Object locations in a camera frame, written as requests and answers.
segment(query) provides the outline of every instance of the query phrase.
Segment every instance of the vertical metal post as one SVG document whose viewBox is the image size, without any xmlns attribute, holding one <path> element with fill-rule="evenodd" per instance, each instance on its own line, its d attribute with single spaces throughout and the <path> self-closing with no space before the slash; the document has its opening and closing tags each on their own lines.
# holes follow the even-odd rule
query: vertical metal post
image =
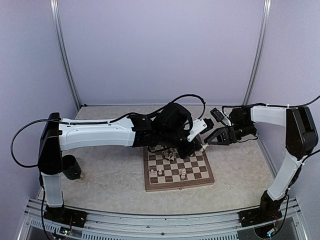
<svg viewBox="0 0 320 240">
<path fill-rule="evenodd" d="M 70 64 L 67 56 L 67 51 L 66 51 L 66 46 L 65 46 L 64 36 L 62 31 L 62 25 L 61 25 L 60 15 L 59 15 L 58 0 L 50 0 L 50 5 L 51 5 L 52 17 L 55 25 L 56 34 L 58 37 L 60 53 L 62 56 L 62 61 L 63 61 L 64 69 L 66 72 L 67 81 L 71 90 L 74 104 L 77 110 L 79 111 L 81 107 L 81 103 L 79 100 L 79 95 L 78 95 L 76 85 L 71 73 L 71 68 L 70 68 Z"/>
<path fill-rule="evenodd" d="M 258 45 L 255 52 L 253 67 L 250 74 L 250 80 L 248 87 L 246 89 L 246 93 L 242 102 L 242 105 L 247 105 L 249 103 L 250 97 L 252 95 L 252 91 L 254 89 L 255 81 L 257 78 L 257 73 L 259 69 L 259 63 L 261 60 L 264 43 L 266 39 L 266 33 L 267 33 L 267 26 L 269 21 L 269 15 L 270 15 L 270 8 L 271 8 L 271 0 L 264 0 L 264 7 L 263 7 L 263 13 L 262 13 L 262 20 L 261 20 L 261 27 L 260 27 L 260 33 L 259 33 L 259 39 L 258 39 Z"/>
</svg>

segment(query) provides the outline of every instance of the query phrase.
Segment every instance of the chessboard border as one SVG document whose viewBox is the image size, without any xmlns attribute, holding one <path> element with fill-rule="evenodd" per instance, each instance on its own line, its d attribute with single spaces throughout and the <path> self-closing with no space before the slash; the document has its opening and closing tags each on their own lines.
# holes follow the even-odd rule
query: chessboard border
<svg viewBox="0 0 320 240">
<path fill-rule="evenodd" d="M 203 160 L 205 162 L 205 166 L 207 172 L 209 174 L 208 178 L 203 179 L 195 179 L 189 181 L 179 181 L 179 182 L 166 182 L 166 183 L 155 183 L 150 184 L 150 176 L 149 176 L 149 163 L 148 163 L 148 149 L 147 147 L 143 148 L 143 171 L 144 171 L 144 186 L 146 192 L 156 192 L 156 191 L 166 191 L 166 190 L 177 190 L 184 188 L 194 188 L 194 187 L 202 187 L 212 185 L 215 182 L 214 175 L 212 173 L 208 157 L 206 151 L 202 152 Z"/>
</svg>

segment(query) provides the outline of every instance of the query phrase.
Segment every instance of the wooden chessboard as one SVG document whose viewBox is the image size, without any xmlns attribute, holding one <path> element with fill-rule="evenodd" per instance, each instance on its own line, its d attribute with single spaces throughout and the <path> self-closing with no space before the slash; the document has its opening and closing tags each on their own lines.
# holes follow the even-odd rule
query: wooden chessboard
<svg viewBox="0 0 320 240">
<path fill-rule="evenodd" d="M 152 151 L 159 149 L 161 149 L 159 146 L 151 148 Z M 161 151 L 151 153 L 144 147 L 144 185 L 147 192 L 181 190 L 214 184 L 214 175 L 205 151 L 196 151 L 186 159 L 181 159 L 177 150 L 175 151 L 176 158 L 174 161 L 169 161 Z M 162 170 L 162 175 L 159 175 L 159 169 Z M 186 170 L 186 176 L 181 179 L 183 169 Z"/>
</svg>

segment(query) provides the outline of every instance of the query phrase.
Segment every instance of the white wall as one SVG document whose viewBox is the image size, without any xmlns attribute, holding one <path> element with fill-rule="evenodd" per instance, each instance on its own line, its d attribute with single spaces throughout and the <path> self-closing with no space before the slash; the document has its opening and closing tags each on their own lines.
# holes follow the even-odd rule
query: white wall
<svg viewBox="0 0 320 240">
<path fill-rule="evenodd" d="M 10 155 L 15 132 L 51 112 L 74 117 L 48 0 L 0 2 L 0 239 L 11 240 L 29 198 L 40 189 L 37 168 L 16 165 Z M 44 125 L 27 129 L 15 153 L 24 164 L 37 163 Z"/>
<path fill-rule="evenodd" d="M 81 103 L 165 104 L 185 93 L 209 104 L 242 103 L 263 6 L 251 0 L 59 1 Z"/>
<path fill-rule="evenodd" d="M 298 105 L 320 95 L 320 2 L 272 0 L 266 42 L 250 103 Z M 310 105 L 320 131 L 320 101 Z M 260 138 L 280 168 L 285 130 L 272 125 L 258 127 Z M 312 240 L 320 236 L 320 154 L 306 161 L 293 186 Z"/>
</svg>

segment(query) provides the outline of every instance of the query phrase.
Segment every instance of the black cup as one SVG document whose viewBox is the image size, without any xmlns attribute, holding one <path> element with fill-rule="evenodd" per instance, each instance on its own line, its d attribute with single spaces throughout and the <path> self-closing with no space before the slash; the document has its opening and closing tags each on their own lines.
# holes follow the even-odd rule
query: black cup
<svg viewBox="0 0 320 240">
<path fill-rule="evenodd" d="M 62 172 L 69 180 L 76 180 L 80 178 L 81 167 L 77 159 L 73 155 L 65 155 L 62 157 Z"/>
</svg>

